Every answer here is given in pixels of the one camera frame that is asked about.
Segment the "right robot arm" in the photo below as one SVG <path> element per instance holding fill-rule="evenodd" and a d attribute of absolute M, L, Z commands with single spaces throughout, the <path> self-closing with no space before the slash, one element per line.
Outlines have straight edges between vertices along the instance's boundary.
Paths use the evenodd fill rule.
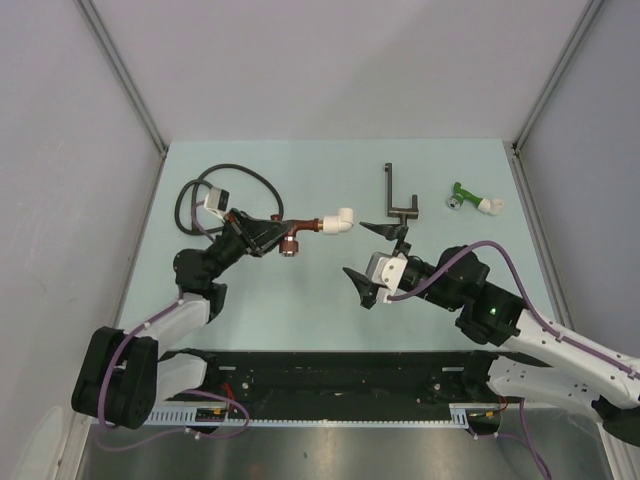
<path fill-rule="evenodd" d="M 450 247 L 436 265 L 410 255 L 406 228 L 368 224 L 395 241 L 367 269 L 343 271 L 366 309 L 412 298 L 457 313 L 456 327 L 500 348 L 461 376 L 473 401 L 491 394 L 532 399 L 586 416 L 627 444 L 639 443 L 639 360 L 550 320 L 533 306 L 514 262 L 491 240 Z"/>

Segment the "white plastic elbow fitting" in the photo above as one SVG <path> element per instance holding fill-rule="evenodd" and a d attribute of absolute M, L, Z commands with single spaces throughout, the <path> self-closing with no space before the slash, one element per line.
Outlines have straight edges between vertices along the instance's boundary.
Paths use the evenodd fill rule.
<path fill-rule="evenodd" d="M 322 219 L 321 231 L 325 235 L 339 235 L 349 232 L 354 227 L 354 211 L 352 208 L 340 208 L 335 215 L 326 215 Z"/>

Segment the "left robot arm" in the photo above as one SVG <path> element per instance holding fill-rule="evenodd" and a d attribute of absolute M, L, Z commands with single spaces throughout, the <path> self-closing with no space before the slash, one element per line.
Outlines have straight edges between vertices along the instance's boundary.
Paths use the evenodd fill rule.
<path fill-rule="evenodd" d="M 220 374 L 188 353 L 164 355 L 189 333 L 222 311 L 227 287 L 219 277 L 244 256 L 260 258 L 293 229 L 291 220 L 255 219 L 231 209 L 221 231 L 205 249 L 183 249 L 173 260 L 177 296 L 139 325 L 97 329 L 89 342 L 72 396 L 74 412 L 107 428 L 142 426 L 157 402 L 189 390 L 214 397 Z"/>

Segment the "green faucet with elbow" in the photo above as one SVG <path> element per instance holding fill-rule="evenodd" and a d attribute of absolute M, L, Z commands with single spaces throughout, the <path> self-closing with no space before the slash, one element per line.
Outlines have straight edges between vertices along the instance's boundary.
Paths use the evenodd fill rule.
<path fill-rule="evenodd" d="M 499 215 L 504 208 L 503 200 L 477 196 L 463 188 L 460 182 L 455 182 L 452 186 L 451 196 L 446 200 L 446 205 L 452 210 L 459 210 L 464 203 L 470 203 L 479 212 L 490 216 Z"/>

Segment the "dark red brass faucet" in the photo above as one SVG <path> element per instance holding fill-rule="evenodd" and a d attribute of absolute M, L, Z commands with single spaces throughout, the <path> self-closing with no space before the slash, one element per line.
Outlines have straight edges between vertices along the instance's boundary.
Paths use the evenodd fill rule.
<path fill-rule="evenodd" d="M 291 220 L 292 228 L 276 243 L 273 244 L 268 252 L 278 250 L 278 253 L 284 257 L 292 258 L 299 253 L 299 242 L 296 238 L 301 231 L 321 232 L 323 230 L 323 221 L 320 218 L 311 220 Z"/>

